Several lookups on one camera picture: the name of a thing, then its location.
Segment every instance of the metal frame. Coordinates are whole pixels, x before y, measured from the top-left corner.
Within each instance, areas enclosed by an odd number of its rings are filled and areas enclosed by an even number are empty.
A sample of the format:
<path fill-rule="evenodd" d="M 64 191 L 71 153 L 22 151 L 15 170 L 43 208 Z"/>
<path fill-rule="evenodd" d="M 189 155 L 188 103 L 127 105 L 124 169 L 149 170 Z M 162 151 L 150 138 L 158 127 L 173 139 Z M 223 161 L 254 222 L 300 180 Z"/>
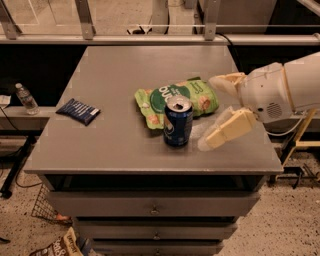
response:
<path fill-rule="evenodd" d="M 165 34 L 169 29 L 168 0 L 152 1 L 152 34 Z"/>
<path fill-rule="evenodd" d="M 207 0 L 205 3 L 204 23 L 204 38 L 213 40 L 216 35 L 216 27 L 220 8 L 220 0 Z"/>
<path fill-rule="evenodd" d="M 320 141 L 302 141 L 301 138 L 305 131 L 307 130 L 312 118 L 316 114 L 317 109 L 310 109 L 307 117 L 304 119 L 302 124 L 299 126 L 299 129 L 292 140 L 288 143 L 287 147 L 284 149 L 283 154 L 281 155 L 282 166 L 285 166 L 293 154 L 293 152 L 298 148 L 305 147 L 320 147 Z"/>
<path fill-rule="evenodd" d="M 253 35 L 226 34 L 233 45 L 266 46 L 320 46 L 319 37 L 314 35 Z M 222 36 L 206 40 L 203 35 L 164 36 L 164 35 L 128 35 L 128 36 L 94 36 L 85 40 L 81 36 L 43 36 L 20 35 L 16 40 L 8 40 L 0 35 L 1 44 L 82 44 L 82 45 L 229 45 Z"/>
<path fill-rule="evenodd" d="M 320 6 L 313 0 L 297 0 L 300 4 L 307 7 L 310 11 L 320 16 Z"/>
<path fill-rule="evenodd" d="M 96 34 L 93 26 L 90 8 L 87 0 L 75 0 L 78 10 L 78 15 L 81 23 L 82 37 L 86 40 L 92 40 Z"/>
<path fill-rule="evenodd" d="M 7 39 L 14 40 L 21 34 L 3 0 L 0 0 L 0 22 Z"/>

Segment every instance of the drawer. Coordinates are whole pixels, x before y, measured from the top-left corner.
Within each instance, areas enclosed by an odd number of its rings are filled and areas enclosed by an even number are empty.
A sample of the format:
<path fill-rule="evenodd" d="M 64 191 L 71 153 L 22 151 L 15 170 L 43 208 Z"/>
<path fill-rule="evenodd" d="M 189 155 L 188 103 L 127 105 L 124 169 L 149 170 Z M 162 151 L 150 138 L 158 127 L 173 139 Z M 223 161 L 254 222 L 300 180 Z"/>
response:
<path fill-rule="evenodd" d="M 214 241 L 92 241 L 92 248 L 106 255 L 203 255 L 217 254 L 223 248 L 222 242 Z"/>
<path fill-rule="evenodd" d="M 50 192 L 61 214 L 80 216 L 244 216 L 258 201 L 243 191 Z"/>
<path fill-rule="evenodd" d="M 179 175 L 179 174 L 74 174 L 45 175 L 57 191 L 245 191 L 250 190 L 248 179 L 257 176 L 241 175 Z"/>
<path fill-rule="evenodd" d="M 237 229 L 235 223 L 206 221 L 75 221 L 82 237 L 90 239 L 196 239 L 223 240 Z"/>

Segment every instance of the dark blue wrapper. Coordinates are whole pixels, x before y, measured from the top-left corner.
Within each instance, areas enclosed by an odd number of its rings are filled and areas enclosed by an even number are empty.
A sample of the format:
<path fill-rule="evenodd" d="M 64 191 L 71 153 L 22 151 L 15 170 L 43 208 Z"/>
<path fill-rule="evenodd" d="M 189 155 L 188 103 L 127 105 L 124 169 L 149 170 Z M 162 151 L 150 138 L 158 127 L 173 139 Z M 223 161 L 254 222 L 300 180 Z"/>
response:
<path fill-rule="evenodd" d="M 59 108 L 56 113 L 70 116 L 71 118 L 87 126 L 100 113 L 100 109 L 83 104 L 82 102 L 72 98 L 61 108 Z"/>

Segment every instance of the tabletop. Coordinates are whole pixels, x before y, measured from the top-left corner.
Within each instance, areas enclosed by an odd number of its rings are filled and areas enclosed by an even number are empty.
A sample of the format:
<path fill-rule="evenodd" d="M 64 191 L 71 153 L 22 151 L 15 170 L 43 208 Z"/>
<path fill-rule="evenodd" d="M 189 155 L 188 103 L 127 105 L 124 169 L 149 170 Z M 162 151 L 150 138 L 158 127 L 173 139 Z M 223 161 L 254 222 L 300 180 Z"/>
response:
<path fill-rule="evenodd" d="M 101 113 L 84 126 L 54 114 L 26 165 L 37 174 L 277 174 L 280 160 L 263 124 L 209 152 L 197 141 L 223 109 L 238 101 L 216 92 L 220 107 L 193 122 L 189 143 L 172 148 L 150 130 L 134 93 L 199 76 L 236 72 L 225 46 L 91 46 L 84 53 L 57 108 L 74 98 Z"/>

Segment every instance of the can lid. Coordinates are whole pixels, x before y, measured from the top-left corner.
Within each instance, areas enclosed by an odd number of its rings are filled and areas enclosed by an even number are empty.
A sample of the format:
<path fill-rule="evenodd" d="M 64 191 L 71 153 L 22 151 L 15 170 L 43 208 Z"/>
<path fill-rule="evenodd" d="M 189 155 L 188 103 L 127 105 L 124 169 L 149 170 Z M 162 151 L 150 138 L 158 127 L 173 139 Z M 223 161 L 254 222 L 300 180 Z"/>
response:
<path fill-rule="evenodd" d="M 182 95 L 176 95 L 168 99 L 167 106 L 174 112 L 185 112 L 191 108 L 191 101 Z"/>
<path fill-rule="evenodd" d="M 17 89 L 20 89 L 20 88 L 22 88 L 22 84 L 20 84 L 20 83 L 17 83 L 17 84 L 16 84 L 16 88 L 17 88 Z"/>

